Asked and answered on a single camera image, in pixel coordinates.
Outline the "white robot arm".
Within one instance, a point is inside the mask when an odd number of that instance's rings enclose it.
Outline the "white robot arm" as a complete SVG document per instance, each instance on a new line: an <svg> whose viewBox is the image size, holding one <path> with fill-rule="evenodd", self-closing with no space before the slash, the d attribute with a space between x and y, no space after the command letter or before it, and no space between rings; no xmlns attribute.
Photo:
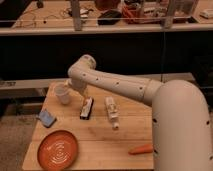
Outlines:
<svg viewBox="0 0 213 171"><path fill-rule="evenodd" d="M154 171L213 171L209 110L199 88L185 80L162 83L95 67L92 56L81 56L68 69L70 86L83 94L93 85L152 108Z"/></svg>

